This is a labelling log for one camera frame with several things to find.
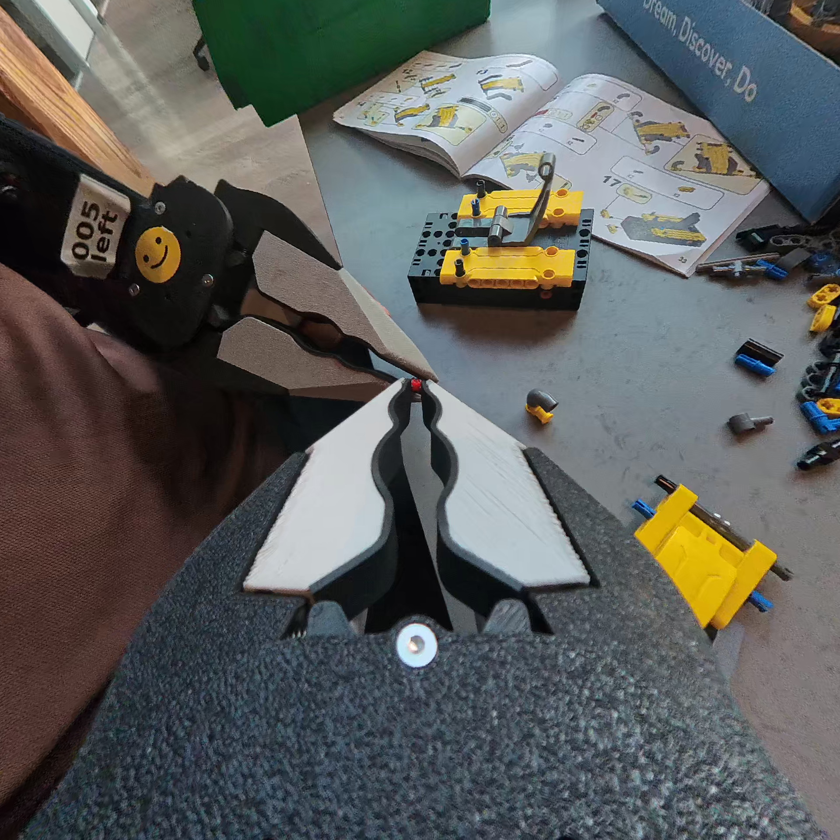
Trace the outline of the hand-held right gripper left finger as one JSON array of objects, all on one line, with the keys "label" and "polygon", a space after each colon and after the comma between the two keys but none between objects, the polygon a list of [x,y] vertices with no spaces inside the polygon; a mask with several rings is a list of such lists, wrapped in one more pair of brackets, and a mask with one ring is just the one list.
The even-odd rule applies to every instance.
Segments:
[{"label": "hand-held right gripper left finger", "polygon": [[395,381],[306,452],[256,552],[246,592],[380,598],[396,577],[389,488],[403,467],[411,383]]}]

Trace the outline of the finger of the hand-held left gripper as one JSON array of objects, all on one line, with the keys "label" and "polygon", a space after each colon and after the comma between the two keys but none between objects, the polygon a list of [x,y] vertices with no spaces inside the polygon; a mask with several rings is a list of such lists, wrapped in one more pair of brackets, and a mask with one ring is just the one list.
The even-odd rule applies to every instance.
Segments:
[{"label": "finger of the hand-held left gripper", "polygon": [[406,333],[359,281],[282,238],[264,232],[253,254],[259,292],[304,319],[329,322],[396,368],[422,380],[437,375]]},{"label": "finger of the hand-held left gripper", "polygon": [[336,354],[309,348],[294,333],[254,317],[242,318],[223,332],[217,357],[291,396],[366,403],[395,381]]}]

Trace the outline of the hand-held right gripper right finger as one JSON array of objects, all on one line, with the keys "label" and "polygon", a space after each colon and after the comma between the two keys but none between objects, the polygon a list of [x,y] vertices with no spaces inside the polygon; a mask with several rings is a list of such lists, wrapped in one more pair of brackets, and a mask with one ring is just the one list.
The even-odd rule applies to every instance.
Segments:
[{"label": "hand-held right gripper right finger", "polygon": [[525,446],[441,385],[423,384],[437,502],[437,567],[451,594],[586,587],[591,576]]}]

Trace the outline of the yellow and black brick assembly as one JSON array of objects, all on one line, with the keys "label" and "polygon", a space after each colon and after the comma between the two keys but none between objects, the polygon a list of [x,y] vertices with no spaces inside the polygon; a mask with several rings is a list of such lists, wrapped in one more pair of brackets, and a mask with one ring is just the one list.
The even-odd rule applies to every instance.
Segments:
[{"label": "yellow and black brick assembly", "polygon": [[538,188],[488,190],[431,213],[407,279],[417,303],[576,312],[586,287],[594,212],[556,186],[555,156],[537,159]]}]

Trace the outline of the yellow curved brick assembly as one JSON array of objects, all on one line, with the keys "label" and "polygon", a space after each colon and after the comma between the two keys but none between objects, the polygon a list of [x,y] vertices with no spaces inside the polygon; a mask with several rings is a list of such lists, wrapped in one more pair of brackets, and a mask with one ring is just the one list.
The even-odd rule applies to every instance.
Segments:
[{"label": "yellow curved brick assembly", "polygon": [[725,629],[749,604],[760,613],[773,609],[759,591],[767,575],[784,582],[794,573],[759,541],[746,540],[698,495],[666,476],[654,479],[665,496],[656,507],[636,499],[633,509],[644,521],[636,540],[667,573],[710,637]]}]

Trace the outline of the pile of small brick parts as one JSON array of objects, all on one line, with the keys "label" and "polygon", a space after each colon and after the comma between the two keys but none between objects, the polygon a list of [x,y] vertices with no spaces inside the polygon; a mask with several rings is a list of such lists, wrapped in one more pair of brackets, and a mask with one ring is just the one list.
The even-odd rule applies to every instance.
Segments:
[{"label": "pile of small brick parts", "polygon": [[747,255],[699,264],[698,273],[730,280],[777,281],[801,275],[814,287],[805,306],[812,314],[808,333],[820,341],[795,399],[808,426],[826,441],[806,450],[795,465],[800,471],[832,465],[839,458],[838,218],[818,224],[748,227],[737,232],[736,241]]}]

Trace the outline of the grey desk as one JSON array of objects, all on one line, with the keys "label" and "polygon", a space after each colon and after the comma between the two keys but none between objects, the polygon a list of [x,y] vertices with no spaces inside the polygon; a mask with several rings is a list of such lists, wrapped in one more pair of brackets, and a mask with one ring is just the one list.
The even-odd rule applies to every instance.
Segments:
[{"label": "grey desk", "polygon": [[[428,213],[467,192],[444,168],[332,120],[371,80],[300,116],[343,262],[408,333],[460,400],[541,448],[625,527],[655,503],[663,474],[696,492],[794,579],[767,580],[774,609],[740,612],[731,687],[825,835],[838,838],[838,464],[804,473],[813,446],[796,405],[814,358],[797,279],[732,285],[684,279],[602,243],[581,309],[418,308],[406,280]],[[745,340],[784,354],[762,378],[733,356]],[[540,389],[550,423],[526,411]],[[772,416],[733,436],[730,416]]]}]

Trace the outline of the person in brown shirt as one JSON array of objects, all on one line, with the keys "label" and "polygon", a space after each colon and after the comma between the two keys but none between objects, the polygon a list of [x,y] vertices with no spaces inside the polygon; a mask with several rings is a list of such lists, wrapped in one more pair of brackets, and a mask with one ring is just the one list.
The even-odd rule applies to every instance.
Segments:
[{"label": "person in brown shirt", "polygon": [[254,397],[82,327],[5,266],[1,304],[1,818],[14,838],[166,583],[287,451]]}]

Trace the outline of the green storage box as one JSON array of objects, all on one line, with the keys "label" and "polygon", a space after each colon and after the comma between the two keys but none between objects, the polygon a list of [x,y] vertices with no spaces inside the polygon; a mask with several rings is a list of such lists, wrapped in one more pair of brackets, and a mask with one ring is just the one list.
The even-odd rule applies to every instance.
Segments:
[{"label": "green storage box", "polygon": [[194,1],[236,109],[266,126],[484,24],[490,1]]}]

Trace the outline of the black and blue pin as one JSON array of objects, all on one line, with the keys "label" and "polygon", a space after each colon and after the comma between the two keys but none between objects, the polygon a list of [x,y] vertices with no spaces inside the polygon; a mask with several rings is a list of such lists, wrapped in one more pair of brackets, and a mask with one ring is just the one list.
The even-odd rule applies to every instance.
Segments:
[{"label": "black and blue pin", "polygon": [[771,377],[784,354],[754,339],[745,340],[733,356],[733,363],[764,379]]}]

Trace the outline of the instruction booklet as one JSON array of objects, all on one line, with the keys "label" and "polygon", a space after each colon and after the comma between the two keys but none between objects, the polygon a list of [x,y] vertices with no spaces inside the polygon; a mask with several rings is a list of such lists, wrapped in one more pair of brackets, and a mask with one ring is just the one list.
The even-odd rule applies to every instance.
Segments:
[{"label": "instruction booklet", "polygon": [[770,191],[709,122],[628,82],[564,85],[530,55],[423,51],[333,113],[345,128],[440,163],[459,180],[582,192],[606,244],[690,277]]}]

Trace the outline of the blue cardboard kit box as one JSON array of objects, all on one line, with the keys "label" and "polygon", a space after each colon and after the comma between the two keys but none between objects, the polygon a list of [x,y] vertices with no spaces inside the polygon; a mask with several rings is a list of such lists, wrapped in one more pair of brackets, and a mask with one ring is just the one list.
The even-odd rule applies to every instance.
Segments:
[{"label": "blue cardboard kit box", "polygon": [[805,220],[833,211],[838,65],[748,3],[599,5]]}]

